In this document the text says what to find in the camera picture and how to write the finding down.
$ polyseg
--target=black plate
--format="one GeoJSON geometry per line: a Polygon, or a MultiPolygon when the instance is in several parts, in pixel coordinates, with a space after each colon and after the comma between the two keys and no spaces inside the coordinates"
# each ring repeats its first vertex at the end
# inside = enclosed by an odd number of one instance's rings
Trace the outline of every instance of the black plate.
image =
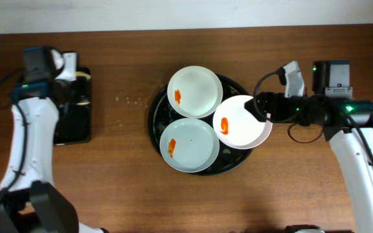
{"type": "MultiPolygon", "coordinates": [[[[249,93],[238,83],[220,74],[217,74],[217,76],[223,86],[222,101],[236,95],[249,95],[249,93]]],[[[148,130],[150,140],[152,141],[153,146],[160,156],[162,155],[161,150],[159,149],[159,141],[161,139],[163,131],[172,122],[181,118],[185,118],[185,116],[177,113],[175,109],[173,109],[172,106],[169,104],[169,100],[166,95],[167,87],[168,86],[163,87],[159,94],[153,100],[148,116],[148,130]]],[[[203,120],[210,126],[212,126],[213,117],[214,113],[204,118],[200,118],[200,120],[203,120]]],[[[240,165],[251,154],[252,151],[253,149],[237,150],[225,145],[222,141],[220,141],[220,152],[218,152],[217,159],[211,164],[211,166],[203,171],[191,174],[216,175],[227,172],[240,165]]]]}

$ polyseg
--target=wood grain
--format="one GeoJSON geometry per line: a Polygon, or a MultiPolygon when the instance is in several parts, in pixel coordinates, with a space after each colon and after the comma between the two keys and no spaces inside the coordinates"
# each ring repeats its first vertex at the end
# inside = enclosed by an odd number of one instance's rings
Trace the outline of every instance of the wood grain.
{"type": "MultiPolygon", "coordinates": [[[[226,75],[252,92],[264,74],[296,60],[311,94],[312,63],[346,59],[354,96],[373,101],[373,25],[0,35],[0,78],[22,66],[21,50],[35,45],[75,50],[93,73],[92,141],[53,152],[56,187],[80,221],[110,232],[354,226],[343,176],[324,139],[297,144],[286,134],[288,125],[275,124],[237,169],[197,177],[158,156],[146,117],[156,92],[188,65],[226,75]]],[[[284,87],[271,79],[262,90],[284,87]]],[[[309,139],[317,130],[295,133],[309,139]]],[[[10,111],[0,110],[0,180],[11,136],[10,111]]]]}

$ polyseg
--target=white wall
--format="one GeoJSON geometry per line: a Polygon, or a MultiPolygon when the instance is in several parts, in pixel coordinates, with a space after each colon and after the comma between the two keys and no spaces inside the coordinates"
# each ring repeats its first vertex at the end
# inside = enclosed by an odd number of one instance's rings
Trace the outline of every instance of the white wall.
{"type": "Polygon", "coordinates": [[[0,0],[0,33],[373,23],[373,0],[0,0]]]}

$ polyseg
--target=orange spot on plate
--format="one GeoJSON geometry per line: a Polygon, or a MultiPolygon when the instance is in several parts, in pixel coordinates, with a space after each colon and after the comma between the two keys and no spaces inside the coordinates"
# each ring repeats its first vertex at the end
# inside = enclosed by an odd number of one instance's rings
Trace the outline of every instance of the orange spot on plate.
{"type": "Polygon", "coordinates": [[[175,101],[179,104],[181,104],[181,92],[179,90],[175,91],[175,101]]]}
{"type": "Polygon", "coordinates": [[[221,119],[221,131],[222,134],[227,135],[228,134],[228,119],[226,117],[221,119]]]}
{"type": "Polygon", "coordinates": [[[174,158],[174,149],[175,149],[176,141],[175,139],[171,139],[168,145],[168,152],[171,155],[171,158],[174,158]]]}

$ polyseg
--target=wooden table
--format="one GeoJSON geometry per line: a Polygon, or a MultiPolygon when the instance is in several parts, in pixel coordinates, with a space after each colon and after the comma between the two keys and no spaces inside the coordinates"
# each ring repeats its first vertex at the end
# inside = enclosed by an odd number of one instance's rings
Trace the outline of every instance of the wooden table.
{"type": "MultiPolygon", "coordinates": [[[[0,35],[0,79],[23,65],[22,49],[35,45],[75,50],[93,73],[92,141],[53,151],[55,185],[80,221],[131,233],[354,226],[342,173],[324,139],[297,144],[287,136],[288,125],[275,124],[237,169],[198,177],[158,156],[146,117],[157,91],[188,65],[226,75],[252,92],[264,74],[296,60],[311,94],[314,61],[350,60],[355,98],[373,101],[373,25],[0,35]]],[[[262,90],[284,86],[272,78],[262,90]]],[[[311,139],[319,130],[298,128],[295,136],[311,139]]],[[[10,111],[0,110],[0,180],[11,137],[10,111]]]]}

